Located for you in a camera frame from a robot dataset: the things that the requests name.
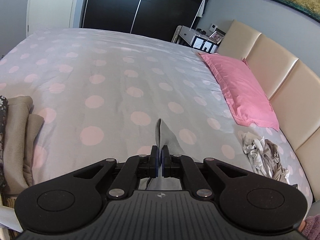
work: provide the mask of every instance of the bed sheet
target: bed sheet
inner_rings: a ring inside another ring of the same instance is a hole
[[[44,117],[33,159],[34,183],[105,158],[149,154],[164,120],[186,155],[214,157],[252,171],[241,135],[279,146],[290,184],[310,206],[305,173],[283,133],[235,123],[220,86],[196,51],[133,34],[46,29],[0,61],[7,98],[30,95]]]

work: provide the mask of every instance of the black wardrobe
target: black wardrobe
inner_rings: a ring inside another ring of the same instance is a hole
[[[191,27],[202,0],[87,0],[83,28],[171,41],[178,25]]]

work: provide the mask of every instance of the floral black fabric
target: floral black fabric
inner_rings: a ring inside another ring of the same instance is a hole
[[[3,188],[5,186],[5,178],[3,172],[3,143],[7,109],[8,100],[4,96],[0,96],[0,188]]]

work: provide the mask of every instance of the pink pillow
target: pink pillow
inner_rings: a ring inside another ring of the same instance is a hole
[[[255,123],[279,131],[278,119],[267,96],[244,62],[217,54],[200,56],[219,83],[237,124]]]

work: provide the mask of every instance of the beige leather headboard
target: beige leather headboard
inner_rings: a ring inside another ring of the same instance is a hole
[[[217,52],[246,58],[319,200],[320,78],[281,45],[236,20]]]

